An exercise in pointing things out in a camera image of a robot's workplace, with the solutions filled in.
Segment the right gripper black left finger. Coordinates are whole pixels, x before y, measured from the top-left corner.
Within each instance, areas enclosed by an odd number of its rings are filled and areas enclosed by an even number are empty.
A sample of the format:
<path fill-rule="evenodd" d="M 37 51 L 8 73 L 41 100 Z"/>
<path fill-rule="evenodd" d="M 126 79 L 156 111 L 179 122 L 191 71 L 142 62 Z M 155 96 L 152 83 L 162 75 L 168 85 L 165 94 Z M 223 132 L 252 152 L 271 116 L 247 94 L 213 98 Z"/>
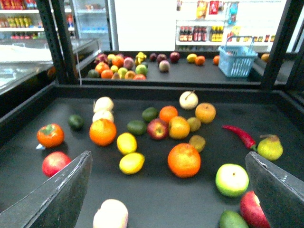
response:
<path fill-rule="evenodd" d="M 92 155 L 84 151 L 0 214 L 2 228 L 73 228 L 86 196 Z"/>

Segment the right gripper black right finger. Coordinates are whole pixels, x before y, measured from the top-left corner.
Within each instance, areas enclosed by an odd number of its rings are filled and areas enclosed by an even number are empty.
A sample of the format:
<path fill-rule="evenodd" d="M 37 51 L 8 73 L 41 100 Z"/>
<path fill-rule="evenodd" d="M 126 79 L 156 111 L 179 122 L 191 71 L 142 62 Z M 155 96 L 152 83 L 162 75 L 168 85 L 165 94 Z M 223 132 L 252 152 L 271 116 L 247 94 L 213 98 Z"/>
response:
<path fill-rule="evenodd" d="M 304 182 L 256 152 L 245 157 L 254 193 L 272 228 L 304 226 Z"/>

